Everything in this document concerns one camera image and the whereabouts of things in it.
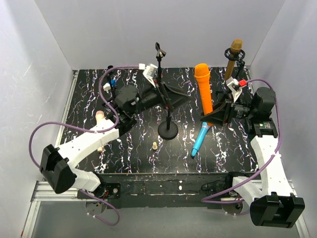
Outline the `blue microphone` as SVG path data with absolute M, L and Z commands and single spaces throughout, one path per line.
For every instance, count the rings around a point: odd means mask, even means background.
M 209 131 L 210 127 L 211 126 L 208 125 L 207 122 L 203 122 L 202 123 L 201 130 L 200 130 L 200 132 L 198 134 L 198 137 L 197 137 L 197 139 L 195 141 L 195 144 L 193 146 L 193 149 L 191 151 L 191 157 L 192 158 L 194 158 L 196 156 L 196 154 L 198 153 L 198 151 L 199 151 L 199 149 L 200 149 L 200 147 L 201 147 L 201 145 L 202 145 L 202 143 L 204 141 L 204 138 L 205 138 L 207 132 Z

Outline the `orange microphone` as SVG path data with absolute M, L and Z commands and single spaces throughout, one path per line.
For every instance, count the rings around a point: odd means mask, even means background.
M 194 77 L 198 83 L 203 113 L 206 116 L 213 111 L 210 88 L 210 70 L 208 65 L 206 63 L 196 65 L 194 68 Z

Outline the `tripod shock-mount mic stand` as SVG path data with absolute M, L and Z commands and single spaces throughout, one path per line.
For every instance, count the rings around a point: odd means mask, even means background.
M 230 99 L 235 103 L 242 93 L 242 89 L 247 85 L 245 80 L 238 81 L 237 77 L 245 66 L 243 61 L 245 52 L 242 49 L 228 48 L 224 52 L 225 57 L 228 59 L 228 65 L 225 72 L 225 86 L 229 91 L 216 91 L 216 95 L 221 94 L 222 97 L 218 102 L 223 102 L 225 99 Z M 237 63 L 238 71 L 236 76 L 232 77 L 232 72 Z

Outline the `gold microphone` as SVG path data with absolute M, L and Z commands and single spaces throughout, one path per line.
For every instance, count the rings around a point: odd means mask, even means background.
M 224 80 L 226 81 L 232 76 L 235 62 L 245 57 L 245 52 L 242 50 L 243 41 L 241 39 L 233 40 L 231 47 L 224 52 L 225 57 L 228 59 Z

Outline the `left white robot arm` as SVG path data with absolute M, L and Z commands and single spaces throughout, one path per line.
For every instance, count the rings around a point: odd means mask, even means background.
M 76 166 L 98 148 L 127 133 L 136 124 L 136 114 L 157 105 L 174 110 L 188 100 L 189 96 L 181 89 L 164 82 L 156 87 L 150 86 L 142 94 L 135 86 L 125 85 L 117 89 L 115 97 L 110 100 L 118 115 L 109 113 L 97 122 L 91 132 L 85 132 L 57 148 L 51 144 L 45 147 L 40 172 L 57 194 L 70 188 L 98 194 L 102 191 L 100 176 L 79 170 Z

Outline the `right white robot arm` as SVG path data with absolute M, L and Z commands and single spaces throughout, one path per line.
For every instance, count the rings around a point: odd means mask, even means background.
M 259 170 L 250 177 L 242 172 L 229 172 L 224 190 L 203 198 L 202 202 L 220 204 L 215 198 L 234 191 L 250 207 L 254 225 L 291 228 L 305 209 L 305 203 L 293 193 L 278 151 L 281 135 L 270 117 L 272 108 L 277 107 L 276 94 L 270 88 L 260 87 L 251 103 L 242 104 L 238 102 L 241 92 L 241 89 L 229 89 L 203 118 L 219 125 L 232 118 L 244 119 Z

